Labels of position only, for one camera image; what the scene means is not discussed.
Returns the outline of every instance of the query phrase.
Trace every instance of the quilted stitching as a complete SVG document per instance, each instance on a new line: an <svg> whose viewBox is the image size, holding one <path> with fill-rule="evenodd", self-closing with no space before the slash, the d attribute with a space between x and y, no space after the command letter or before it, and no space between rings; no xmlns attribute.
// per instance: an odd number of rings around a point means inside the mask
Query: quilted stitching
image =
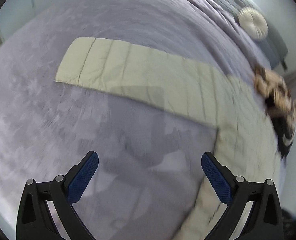
<svg viewBox="0 0 296 240"><path fill-rule="evenodd" d="M72 54L78 60L69 59ZM252 97L251 89L233 76L207 64L177 55L101 38L78 38L65 54L56 81L132 98L218 128L215 157L233 174L249 181L275 180L280 160L273 128ZM127 87L146 86L142 91ZM160 87L164 97L150 87ZM207 178L195 207L175 240L203 239L223 214ZM232 237L238 236L249 212L244 212Z"/></svg>

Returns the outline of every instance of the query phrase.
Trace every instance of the metal screw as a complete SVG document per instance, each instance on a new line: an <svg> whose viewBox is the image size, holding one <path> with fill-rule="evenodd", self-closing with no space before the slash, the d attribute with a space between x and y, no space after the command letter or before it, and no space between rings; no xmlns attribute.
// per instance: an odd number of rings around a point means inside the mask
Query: metal screw
<svg viewBox="0 0 296 240"><path fill-rule="evenodd" d="M33 182L34 182L33 179L28 179L28 180L26 181L26 184L27 184L27 185L31 185Z"/></svg>
<svg viewBox="0 0 296 240"><path fill-rule="evenodd" d="M267 179L267 184L272 186L273 185L273 180L272 179Z"/></svg>
<svg viewBox="0 0 296 240"><path fill-rule="evenodd" d="M238 182L244 182L244 178L242 176L237 176L236 180Z"/></svg>
<svg viewBox="0 0 296 240"><path fill-rule="evenodd" d="M55 180L58 181L58 182L61 182L62 180L64 179L64 176L63 175L58 175Z"/></svg>

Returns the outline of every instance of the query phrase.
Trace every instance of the white round pillow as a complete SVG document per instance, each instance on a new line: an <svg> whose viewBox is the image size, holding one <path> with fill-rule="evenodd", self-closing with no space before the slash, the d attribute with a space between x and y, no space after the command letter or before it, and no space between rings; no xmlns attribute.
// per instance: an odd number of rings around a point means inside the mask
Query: white round pillow
<svg viewBox="0 0 296 240"><path fill-rule="evenodd" d="M254 8L245 7L238 13L240 26L253 39L262 40L268 35L268 25L263 15Z"/></svg>

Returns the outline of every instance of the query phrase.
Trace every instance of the blue gripper pad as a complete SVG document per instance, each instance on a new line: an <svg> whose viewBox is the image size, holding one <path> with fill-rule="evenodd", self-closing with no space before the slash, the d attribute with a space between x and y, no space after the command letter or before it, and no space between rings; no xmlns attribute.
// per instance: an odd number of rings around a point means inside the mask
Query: blue gripper pad
<svg viewBox="0 0 296 240"><path fill-rule="evenodd" d="M90 179L97 170L98 164L99 158L97 153L94 152L69 184L67 201L70 205L80 200Z"/></svg>
<svg viewBox="0 0 296 240"><path fill-rule="evenodd" d="M212 187L214 188L214 191L216 192L219 200L229 206L232 202L230 185L225 180L218 168L211 161L208 155L202 155L201 166Z"/></svg>

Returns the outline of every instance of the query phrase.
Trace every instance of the gray sheet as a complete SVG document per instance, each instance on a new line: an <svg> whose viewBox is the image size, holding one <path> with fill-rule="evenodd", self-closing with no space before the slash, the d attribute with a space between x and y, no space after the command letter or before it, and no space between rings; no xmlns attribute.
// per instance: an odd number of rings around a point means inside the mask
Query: gray sheet
<svg viewBox="0 0 296 240"><path fill-rule="evenodd" d="M238 12L244 7L252 7L260 11L260 8L252 0L213 1L219 4L224 10L231 13L236 21L238 21ZM288 50L278 30L267 19L266 21L269 29L268 36L261 41L254 40L254 42L264 52L264 54L270 62L271 67L275 68L280 62L284 61L284 58L287 55Z"/></svg>
<svg viewBox="0 0 296 240"><path fill-rule="evenodd" d="M212 0L72 0L49 8L0 47L0 224L8 236L14 239L26 180L65 174L94 150L99 168L74 205L94 237L170 239L194 205L204 176L201 154L214 149L216 130L55 83L65 51L82 36L207 62L248 84L251 65L269 62ZM160 88L155 96L165 100Z"/></svg>

